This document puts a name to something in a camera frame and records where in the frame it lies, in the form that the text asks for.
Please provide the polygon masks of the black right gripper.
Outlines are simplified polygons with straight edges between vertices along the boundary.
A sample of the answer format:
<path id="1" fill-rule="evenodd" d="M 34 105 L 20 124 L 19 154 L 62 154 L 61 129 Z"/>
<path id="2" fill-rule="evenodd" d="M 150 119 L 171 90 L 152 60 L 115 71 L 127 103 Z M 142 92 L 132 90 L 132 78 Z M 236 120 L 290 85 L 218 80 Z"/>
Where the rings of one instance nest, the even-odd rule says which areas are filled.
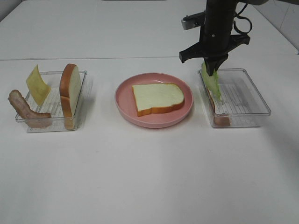
<path id="1" fill-rule="evenodd" d="M 184 30 L 200 27 L 200 36 L 196 44 L 179 53 L 181 62 L 203 57 L 209 76 L 212 76 L 215 70 L 218 70 L 228 59 L 228 52 L 241 44 L 248 45 L 250 42 L 250 37 L 247 34 L 231 34 L 232 22 L 217 22 L 215 24 L 183 22 L 182 25 Z"/>

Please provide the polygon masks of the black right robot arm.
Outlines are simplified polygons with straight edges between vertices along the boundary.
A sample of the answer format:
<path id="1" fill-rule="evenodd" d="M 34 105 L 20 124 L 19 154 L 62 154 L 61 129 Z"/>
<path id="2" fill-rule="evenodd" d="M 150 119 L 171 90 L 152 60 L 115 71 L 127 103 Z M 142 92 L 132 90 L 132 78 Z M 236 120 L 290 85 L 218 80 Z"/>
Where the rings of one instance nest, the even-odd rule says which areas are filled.
<path id="1" fill-rule="evenodd" d="M 193 58 L 203 58 L 206 72 L 212 76 L 227 60 L 228 53 L 242 44 L 248 45 L 250 37 L 246 32 L 237 31 L 234 18 L 238 0 L 208 0 L 206 9 L 197 14 L 185 16 L 181 22 L 184 30 L 200 27 L 199 42 L 179 53 L 182 63 Z"/>

